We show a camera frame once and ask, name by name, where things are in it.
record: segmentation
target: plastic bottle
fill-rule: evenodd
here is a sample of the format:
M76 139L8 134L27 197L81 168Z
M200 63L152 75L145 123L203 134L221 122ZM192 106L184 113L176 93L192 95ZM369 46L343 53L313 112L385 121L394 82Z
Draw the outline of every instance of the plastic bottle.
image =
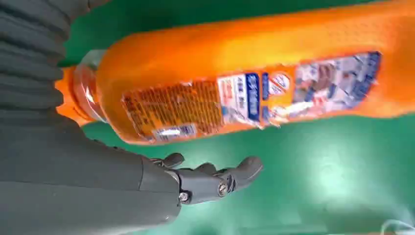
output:
M413 0L138 33L104 55L93 103L133 144L391 118L415 110L414 43Z

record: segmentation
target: green table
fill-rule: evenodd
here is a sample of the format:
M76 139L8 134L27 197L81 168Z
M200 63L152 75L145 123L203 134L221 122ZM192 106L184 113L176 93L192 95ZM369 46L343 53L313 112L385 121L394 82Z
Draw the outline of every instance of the green table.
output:
M361 2L368 0L113 0L73 25L62 65L133 32ZM363 233L379 231L388 218L412 221L413 116L340 117L151 147L127 145L102 123L84 130L148 157L181 152L189 167L227 167L247 155L263 159L263 174L243 193L185 206L174 223L137 234Z

